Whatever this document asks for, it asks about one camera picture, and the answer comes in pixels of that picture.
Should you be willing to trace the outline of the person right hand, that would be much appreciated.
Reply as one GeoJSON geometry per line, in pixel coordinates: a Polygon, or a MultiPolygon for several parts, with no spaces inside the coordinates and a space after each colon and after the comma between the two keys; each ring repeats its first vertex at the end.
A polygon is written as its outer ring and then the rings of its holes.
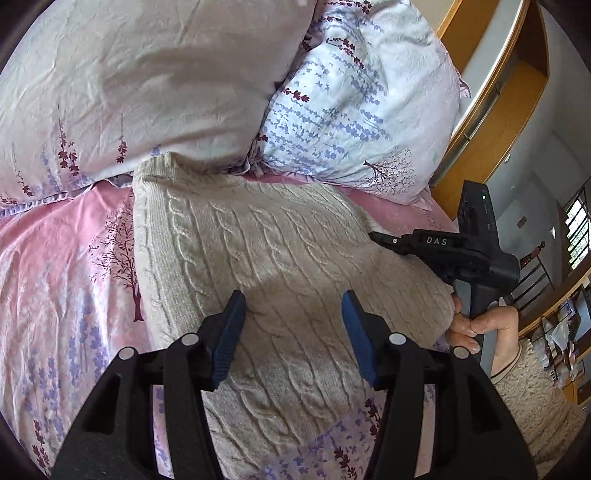
{"type": "Polygon", "coordinates": [[[476,337],[489,332],[497,333],[491,376],[506,370],[520,354],[517,310],[512,306],[497,306],[474,320],[464,316],[460,298],[452,295],[455,313],[449,329],[445,333],[451,347],[464,347],[472,354],[480,352],[476,337]]]}

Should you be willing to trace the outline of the beige knit sleeve forearm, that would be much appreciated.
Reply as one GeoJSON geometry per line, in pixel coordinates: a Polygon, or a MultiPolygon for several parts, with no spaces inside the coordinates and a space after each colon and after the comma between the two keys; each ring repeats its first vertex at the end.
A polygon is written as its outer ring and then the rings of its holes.
{"type": "Polygon", "coordinates": [[[538,477],[547,476],[567,454],[587,421],[536,358],[527,340],[518,357],[492,378],[528,445],[538,477]]]}

